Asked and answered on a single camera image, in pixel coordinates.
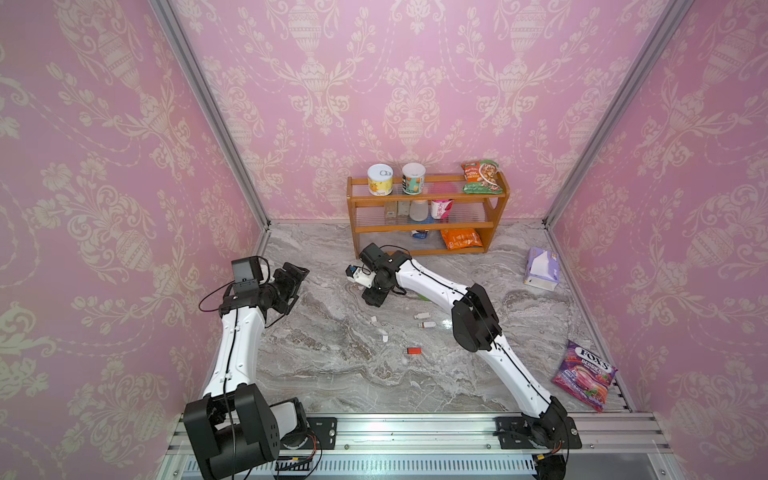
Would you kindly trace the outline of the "yellow white can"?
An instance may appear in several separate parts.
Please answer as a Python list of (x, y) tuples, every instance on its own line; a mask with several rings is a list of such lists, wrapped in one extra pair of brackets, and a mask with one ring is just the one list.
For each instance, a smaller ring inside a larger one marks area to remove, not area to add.
[(367, 170), (367, 185), (373, 196), (387, 196), (393, 191), (394, 170), (387, 164), (374, 164)]

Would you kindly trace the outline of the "pink white cup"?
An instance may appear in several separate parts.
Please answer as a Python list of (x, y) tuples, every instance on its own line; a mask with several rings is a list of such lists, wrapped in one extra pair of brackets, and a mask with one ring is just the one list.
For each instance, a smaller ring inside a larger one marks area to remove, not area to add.
[(431, 200), (430, 215), (434, 220), (444, 220), (449, 216), (452, 206), (452, 199)]

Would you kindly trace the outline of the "aluminium front rail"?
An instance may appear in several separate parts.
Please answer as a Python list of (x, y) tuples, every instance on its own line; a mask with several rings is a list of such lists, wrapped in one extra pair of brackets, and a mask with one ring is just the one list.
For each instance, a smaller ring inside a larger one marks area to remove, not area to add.
[[(338, 418), (334, 450), (327, 453), (468, 453), (502, 451), (493, 435), (494, 419), (510, 413), (333, 413)], [(569, 415), (582, 448), (560, 449), (561, 454), (655, 454), (672, 448), (650, 413), (609, 412)]]

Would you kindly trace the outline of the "purple candy bag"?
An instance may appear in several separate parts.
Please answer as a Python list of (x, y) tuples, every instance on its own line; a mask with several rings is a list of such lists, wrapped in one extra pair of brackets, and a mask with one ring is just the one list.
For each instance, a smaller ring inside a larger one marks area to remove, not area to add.
[(617, 372), (612, 364), (569, 340), (552, 382), (595, 411), (603, 412)]

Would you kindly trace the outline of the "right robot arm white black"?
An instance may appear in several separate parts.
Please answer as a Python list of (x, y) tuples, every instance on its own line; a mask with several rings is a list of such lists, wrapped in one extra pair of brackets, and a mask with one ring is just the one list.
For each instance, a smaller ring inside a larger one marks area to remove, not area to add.
[(484, 287), (451, 281), (421, 265), (407, 250), (385, 252), (371, 243), (360, 260), (359, 266), (347, 266), (345, 274), (364, 287), (362, 298), (367, 305), (380, 307), (390, 294), (412, 291), (451, 315), (454, 340), (479, 355), (511, 393), (521, 412), (522, 435), (529, 442), (553, 451), (582, 446), (566, 408), (509, 345)]

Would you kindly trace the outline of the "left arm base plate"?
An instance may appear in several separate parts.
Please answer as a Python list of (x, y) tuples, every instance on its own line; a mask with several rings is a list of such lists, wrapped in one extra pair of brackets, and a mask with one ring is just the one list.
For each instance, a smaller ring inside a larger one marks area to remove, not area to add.
[(314, 437), (318, 441), (318, 449), (334, 450), (337, 433), (337, 417), (310, 416), (307, 420), (300, 421), (294, 430), (282, 437), (281, 447), (289, 450), (311, 450), (314, 445), (312, 437)]

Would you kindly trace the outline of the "green orange can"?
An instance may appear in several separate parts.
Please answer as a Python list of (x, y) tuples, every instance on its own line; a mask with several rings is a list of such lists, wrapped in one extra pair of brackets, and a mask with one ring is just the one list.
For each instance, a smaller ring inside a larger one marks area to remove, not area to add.
[(424, 189), (426, 168), (416, 162), (407, 163), (402, 167), (402, 191), (405, 195), (420, 195)]

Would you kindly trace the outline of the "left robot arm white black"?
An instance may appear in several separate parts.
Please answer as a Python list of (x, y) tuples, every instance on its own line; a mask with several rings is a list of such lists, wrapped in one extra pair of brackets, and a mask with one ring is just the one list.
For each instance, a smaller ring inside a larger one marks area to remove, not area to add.
[(253, 378), (259, 345), (275, 311), (287, 316), (298, 300), (306, 268), (289, 262), (271, 270), (260, 256), (232, 263), (233, 279), (219, 288), (215, 308), (222, 336), (211, 378), (182, 421), (205, 479), (232, 479), (278, 459), (283, 447), (318, 447), (301, 402), (269, 404)]

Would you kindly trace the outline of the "purple tissue box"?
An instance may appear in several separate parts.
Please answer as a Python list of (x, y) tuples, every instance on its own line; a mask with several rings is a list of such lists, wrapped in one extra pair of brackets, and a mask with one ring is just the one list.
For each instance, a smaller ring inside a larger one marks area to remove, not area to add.
[(542, 290), (554, 291), (560, 284), (558, 255), (542, 248), (531, 247), (524, 283)]

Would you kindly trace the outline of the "green red snack packet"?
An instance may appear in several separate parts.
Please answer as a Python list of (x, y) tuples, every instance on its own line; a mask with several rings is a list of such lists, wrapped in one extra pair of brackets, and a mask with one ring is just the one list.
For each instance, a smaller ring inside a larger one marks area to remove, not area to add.
[(499, 166), (493, 160), (478, 160), (462, 165), (464, 194), (500, 195), (504, 192), (497, 179)]

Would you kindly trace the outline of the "wooden shelf rack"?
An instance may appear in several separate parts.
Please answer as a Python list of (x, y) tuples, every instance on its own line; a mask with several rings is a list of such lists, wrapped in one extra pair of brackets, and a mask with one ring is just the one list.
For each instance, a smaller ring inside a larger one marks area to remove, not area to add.
[[(407, 195), (395, 182), (392, 193), (375, 196), (365, 178), (349, 177), (346, 202), (353, 249), (360, 254), (373, 242), (381, 248), (405, 248), (414, 255), (485, 253), (489, 250), (510, 198), (503, 174), (496, 175), (499, 194), (463, 191), (465, 177), (428, 175), (424, 191)], [(461, 249), (445, 246), (444, 230), (472, 230), (480, 243)]]

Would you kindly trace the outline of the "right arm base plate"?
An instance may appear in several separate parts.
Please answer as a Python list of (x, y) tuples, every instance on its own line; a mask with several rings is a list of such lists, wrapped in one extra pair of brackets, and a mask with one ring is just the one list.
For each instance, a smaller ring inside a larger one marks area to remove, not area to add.
[(501, 416), (494, 419), (493, 435), (503, 450), (581, 449), (583, 444), (570, 417)]

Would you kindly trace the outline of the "white plastic bottle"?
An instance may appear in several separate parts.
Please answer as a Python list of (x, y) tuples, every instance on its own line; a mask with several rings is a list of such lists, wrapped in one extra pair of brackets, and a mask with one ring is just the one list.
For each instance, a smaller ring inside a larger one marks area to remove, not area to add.
[(409, 218), (413, 222), (424, 222), (429, 217), (429, 203), (427, 200), (413, 200), (410, 203)]

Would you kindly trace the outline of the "orange snack bag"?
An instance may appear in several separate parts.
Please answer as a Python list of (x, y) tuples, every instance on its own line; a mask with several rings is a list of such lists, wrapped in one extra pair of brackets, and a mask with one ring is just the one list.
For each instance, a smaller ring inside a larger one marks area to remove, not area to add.
[(441, 238), (448, 250), (483, 247), (481, 236), (473, 228), (444, 229)]

